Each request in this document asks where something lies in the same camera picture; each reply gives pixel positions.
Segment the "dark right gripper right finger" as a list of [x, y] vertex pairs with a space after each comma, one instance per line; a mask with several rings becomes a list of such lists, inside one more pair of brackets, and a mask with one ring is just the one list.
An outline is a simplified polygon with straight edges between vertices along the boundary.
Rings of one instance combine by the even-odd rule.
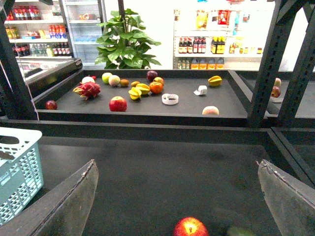
[[283, 236], [315, 234], [315, 190], [263, 159], [258, 178], [265, 202]]

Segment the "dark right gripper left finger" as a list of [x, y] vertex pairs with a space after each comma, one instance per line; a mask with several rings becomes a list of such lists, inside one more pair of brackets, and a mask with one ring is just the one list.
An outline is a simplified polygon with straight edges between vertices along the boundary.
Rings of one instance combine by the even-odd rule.
[[80, 236], [93, 206], [98, 167], [90, 160], [0, 228], [2, 236]]

